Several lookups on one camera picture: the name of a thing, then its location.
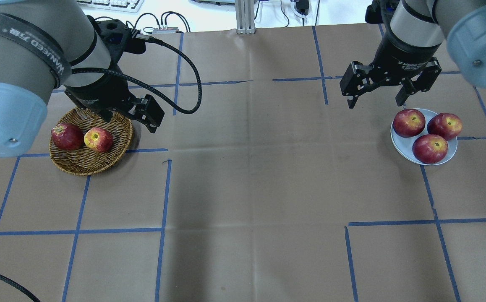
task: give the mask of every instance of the gray band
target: gray band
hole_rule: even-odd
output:
[[[71,66],[59,44],[35,25],[0,13],[0,36],[16,42],[44,61],[55,77],[55,88],[70,77]]]

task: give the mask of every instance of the white surface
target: white surface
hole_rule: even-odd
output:
[[[437,115],[437,113],[431,110],[420,109],[420,108],[416,108],[416,109],[419,110],[424,115],[424,118],[426,119],[426,125],[435,115]],[[454,156],[454,154],[456,154],[457,138],[453,138],[452,140],[448,141],[448,153],[446,154],[444,159],[442,159],[438,163],[427,164],[417,160],[416,157],[414,157],[413,155],[413,143],[414,141],[416,141],[417,138],[425,134],[428,134],[428,130],[426,126],[424,127],[424,131],[419,135],[413,136],[411,138],[402,138],[401,136],[396,134],[396,132],[392,128],[392,125],[390,125],[390,137],[392,139],[392,144],[403,157],[405,157],[406,159],[414,163],[423,164],[424,166],[437,166],[439,164],[446,163]]]
[[[255,20],[256,28],[260,27],[284,27],[287,19],[282,15],[280,10],[281,0],[269,0],[260,3]],[[282,0],[283,9],[290,19],[290,27],[301,26],[302,19],[295,16],[291,10],[291,2]],[[351,24],[364,23],[364,14],[366,7],[371,4],[371,0],[321,0],[318,25],[329,24]],[[310,0],[310,11],[308,13],[305,25],[314,25],[316,22],[316,9],[318,0]],[[197,3],[192,0],[145,0],[141,10],[137,13],[114,12],[99,8],[84,8],[84,13],[93,17],[108,16],[122,21],[131,21],[132,23],[145,12],[151,12],[158,18],[165,11],[179,12],[191,25],[191,31],[223,31],[235,29],[235,6],[216,5],[212,3]],[[168,18],[170,26],[178,26],[183,31],[184,25],[178,17],[171,15]],[[143,17],[139,23],[139,28],[154,26],[153,17]]]

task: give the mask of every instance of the plate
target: plate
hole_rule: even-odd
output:
[[[426,119],[426,125],[429,122],[429,120],[431,120],[435,115],[437,115],[437,113],[431,110],[420,109],[420,108],[414,108],[414,109],[417,109],[424,115],[424,118]],[[457,138],[453,138],[452,140],[448,141],[448,153],[441,161],[433,164],[427,164],[417,160],[416,157],[414,157],[413,155],[413,143],[414,141],[416,141],[417,138],[423,136],[424,134],[428,134],[428,130],[426,127],[424,127],[424,131],[417,136],[413,136],[411,138],[402,138],[401,136],[396,134],[396,131],[394,131],[394,129],[392,128],[392,124],[390,125],[390,138],[392,139],[392,144],[403,157],[405,157],[406,159],[414,163],[423,164],[424,166],[437,166],[439,164],[446,163],[454,156],[454,154],[456,154]]]

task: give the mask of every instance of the woven basket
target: woven basket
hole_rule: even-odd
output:
[[[112,134],[113,144],[107,152],[97,152],[86,146],[77,150],[58,149],[49,141],[49,156],[60,170],[77,176],[96,174],[114,166],[128,149],[133,136],[131,120],[114,113],[110,122],[105,122],[89,109],[71,109],[59,121],[77,125],[83,133],[93,127],[104,128]]]

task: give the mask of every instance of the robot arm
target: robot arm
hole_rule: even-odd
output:
[[[94,21],[75,0],[0,0],[0,157],[30,149],[61,84],[78,107],[106,121],[121,113],[154,133],[163,110],[150,95],[134,97],[117,65],[124,51],[145,52],[145,42],[162,44],[120,21]],[[182,57],[195,71],[200,101],[196,68]]]
[[[340,81],[350,108],[380,86],[402,86],[398,106],[428,91],[441,72],[433,55],[445,38],[464,78],[486,88],[486,0],[374,0],[366,22],[384,23],[387,31],[374,61],[353,61]]]

